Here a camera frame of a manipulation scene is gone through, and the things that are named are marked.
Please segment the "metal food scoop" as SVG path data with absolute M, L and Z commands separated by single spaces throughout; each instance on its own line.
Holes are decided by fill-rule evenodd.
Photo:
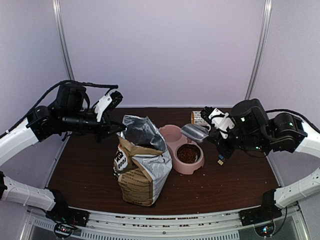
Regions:
M 202 143 L 209 136 L 210 130 L 211 127 L 209 125 L 188 123 L 180 129 L 180 132 L 190 140 Z

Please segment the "pink double pet bowl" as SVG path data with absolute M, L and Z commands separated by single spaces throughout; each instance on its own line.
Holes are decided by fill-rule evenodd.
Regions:
M 168 124 L 160 127 L 159 132 L 165 139 L 172 157 L 173 168 L 178 173 L 192 175 L 196 170 L 204 167 L 203 150 L 197 143 L 183 135 L 180 127 Z

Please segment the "dog food bag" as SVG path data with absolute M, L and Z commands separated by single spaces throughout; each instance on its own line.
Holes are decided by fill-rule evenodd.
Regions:
M 117 134 L 113 172 L 125 202 L 150 207 L 172 169 L 172 157 L 159 128 L 148 117 L 125 115 L 122 122 L 126 128 Z

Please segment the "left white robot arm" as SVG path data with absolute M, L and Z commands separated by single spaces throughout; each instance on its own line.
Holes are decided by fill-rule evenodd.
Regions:
M 0 136 L 0 163 L 52 135 L 93 134 L 103 139 L 126 126 L 110 112 L 123 100 L 113 84 L 63 80 L 50 87 L 30 110 Z M 52 212 L 61 222 L 72 218 L 67 201 L 58 190 L 40 189 L 0 174 L 1 201 L 15 202 Z

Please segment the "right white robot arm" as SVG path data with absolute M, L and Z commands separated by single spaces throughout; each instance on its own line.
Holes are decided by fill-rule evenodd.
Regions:
M 257 98 L 243 100 L 223 113 L 205 107 L 201 117 L 215 128 L 208 140 L 215 144 L 224 159 L 235 150 L 305 153 L 320 156 L 320 130 L 302 114 L 289 109 L 276 109 L 278 114 L 268 117 Z

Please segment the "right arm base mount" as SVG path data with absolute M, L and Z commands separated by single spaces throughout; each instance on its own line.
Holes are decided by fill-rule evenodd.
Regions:
M 241 210 L 239 218 L 242 226 L 255 225 L 255 233 L 262 238 L 270 238 L 276 232 L 274 220 L 282 216 L 282 210 L 276 206 L 275 189 L 262 195 L 260 206 Z

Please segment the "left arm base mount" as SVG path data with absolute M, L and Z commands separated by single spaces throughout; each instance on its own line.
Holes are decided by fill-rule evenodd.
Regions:
M 45 216 L 55 223 L 53 233 L 59 239 L 69 238 L 79 230 L 79 227 L 86 227 L 90 216 L 90 213 L 86 210 L 70 207 L 56 208 L 44 212 Z

